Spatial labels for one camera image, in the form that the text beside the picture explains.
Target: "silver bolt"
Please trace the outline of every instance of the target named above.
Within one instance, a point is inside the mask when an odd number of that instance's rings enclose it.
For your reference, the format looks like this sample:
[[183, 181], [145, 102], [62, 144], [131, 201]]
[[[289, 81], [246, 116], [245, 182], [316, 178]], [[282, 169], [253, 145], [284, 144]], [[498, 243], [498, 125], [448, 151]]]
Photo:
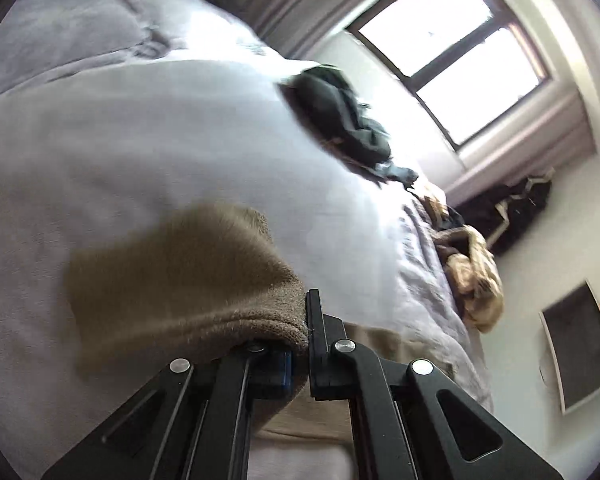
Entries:
[[356, 344], [350, 339], [341, 339], [336, 341], [335, 348], [341, 354], [348, 354], [356, 349]]
[[190, 366], [191, 364], [189, 363], [189, 361], [181, 357], [179, 359], [174, 359], [173, 361], [171, 361], [169, 368], [173, 373], [181, 374], [189, 370]]
[[411, 365], [413, 371], [418, 375], [429, 375], [433, 371], [433, 365], [426, 359], [418, 359]]
[[264, 349], [265, 349], [265, 346], [264, 346], [263, 344], [261, 344], [261, 343], [250, 343], [250, 344], [247, 346], [247, 350], [248, 350], [249, 352], [252, 352], [252, 353], [254, 353], [254, 354], [257, 354], [257, 353], [259, 353], [259, 352], [263, 352], [263, 351], [264, 351]]

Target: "black garment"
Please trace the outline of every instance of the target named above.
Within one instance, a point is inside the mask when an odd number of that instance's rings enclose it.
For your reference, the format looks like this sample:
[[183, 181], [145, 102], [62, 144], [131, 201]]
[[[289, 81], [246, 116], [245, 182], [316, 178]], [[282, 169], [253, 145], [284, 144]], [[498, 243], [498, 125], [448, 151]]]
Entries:
[[294, 97], [319, 133], [344, 155], [383, 180], [401, 182], [405, 189], [418, 173], [390, 162], [389, 135], [380, 123], [366, 116], [368, 107], [340, 69], [320, 65], [305, 70], [292, 83]]
[[[550, 191], [549, 177], [528, 176], [515, 186], [494, 186], [456, 209], [491, 242], [489, 250], [499, 255], [519, 240], [546, 208]], [[503, 231], [499, 237], [498, 230]]]

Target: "brown garment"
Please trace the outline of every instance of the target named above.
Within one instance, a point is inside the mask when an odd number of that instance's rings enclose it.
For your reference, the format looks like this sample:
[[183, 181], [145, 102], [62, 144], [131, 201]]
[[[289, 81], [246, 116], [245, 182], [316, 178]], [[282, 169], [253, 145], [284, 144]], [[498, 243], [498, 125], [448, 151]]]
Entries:
[[[427, 351], [423, 343], [406, 341], [400, 334], [384, 328], [369, 328], [345, 323], [347, 337], [363, 344], [378, 357], [408, 364], [415, 359], [428, 359], [454, 379], [451, 364], [437, 359]], [[313, 400], [307, 384], [300, 394], [258, 433], [271, 440], [330, 440], [351, 443], [351, 420], [346, 400]]]
[[[285, 342], [306, 362], [304, 287], [252, 209], [199, 205], [111, 247], [74, 253], [64, 284], [86, 371], [120, 359], [204, 363], [256, 338]], [[305, 381], [299, 370], [296, 391]], [[261, 422], [282, 407], [269, 406]]]
[[498, 268], [484, 237], [463, 226], [432, 234], [436, 250], [464, 322], [488, 332], [504, 310]]

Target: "brown window frame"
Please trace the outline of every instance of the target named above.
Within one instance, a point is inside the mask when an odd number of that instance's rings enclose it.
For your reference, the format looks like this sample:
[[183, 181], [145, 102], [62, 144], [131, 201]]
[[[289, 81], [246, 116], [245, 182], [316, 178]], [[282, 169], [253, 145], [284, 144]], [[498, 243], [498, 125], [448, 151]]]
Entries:
[[[356, 18], [349, 25], [349, 27], [347, 27], [347, 30], [363, 45], [365, 45], [400, 80], [400, 82], [409, 91], [409, 93], [416, 98], [420, 105], [426, 110], [427, 114], [436, 123], [436, 126], [438, 126], [440, 132], [455, 152], [458, 152], [463, 146], [467, 145], [476, 137], [484, 133], [489, 126], [491, 126], [494, 122], [500, 120], [504, 115], [511, 113], [512, 110], [515, 110], [515, 108], [520, 106], [521, 103], [529, 99], [536, 91], [538, 91], [540, 87], [542, 87], [545, 83], [551, 80], [549, 71], [547, 70], [545, 63], [542, 60], [538, 49], [536, 48], [535, 44], [531, 41], [531, 38], [529, 37], [528, 33], [526, 32], [516, 15], [511, 9], [509, 9], [509, 6], [504, 2], [504, 0], [482, 0], [489, 7], [491, 13], [493, 14], [492, 18], [488, 19], [486, 22], [484, 22], [482, 25], [476, 28], [473, 32], [470, 32], [464, 38], [448, 47], [448, 49], [446, 49], [442, 54], [440, 54], [432, 61], [427, 63], [415, 74], [411, 76], [404, 75], [400, 71], [400, 69], [398, 69], [398, 67], [395, 66], [394, 63], [392, 63], [391, 60], [388, 59], [388, 57], [385, 56], [381, 50], [378, 49], [378, 47], [376, 47], [370, 40], [368, 40], [362, 33], [360, 33], [360, 29], [362, 27], [364, 27], [380, 12], [385, 10], [387, 7], [389, 7], [396, 1], [397, 0], [379, 0], [369, 10], [366, 10], [363, 14]], [[442, 125], [440, 120], [434, 115], [434, 113], [430, 110], [427, 104], [418, 95], [418, 91], [421, 88], [423, 88], [424, 85], [432, 81], [442, 72], [444, 72], [447, 68], [453, 65], [453, 63], [458, 61], [462, 56], [467, 54], [472, 48], [481, 44], [491, 34], [493, 34], [501, 28], [509, 28], [516, 35], [516, 39], [520, 43], [520, 46], [522, 47], [524, 52], [526, 53], [526, 56], [529, 59], [529, 63], [531, 63], [534, 71], [536, 72], [536, 75], [538, 76], [538, 86], [536, 86], [531, 92], [526, 94], [524, 97], [520, 98], [515, 104], [513, 104], [499, 116], [494, 118], [488, 124], [485, 124], [480, 130], [475, 132], [469, 138], [465, 139], [463, 142], [458, 144], [451, 138], [448, 130]]]

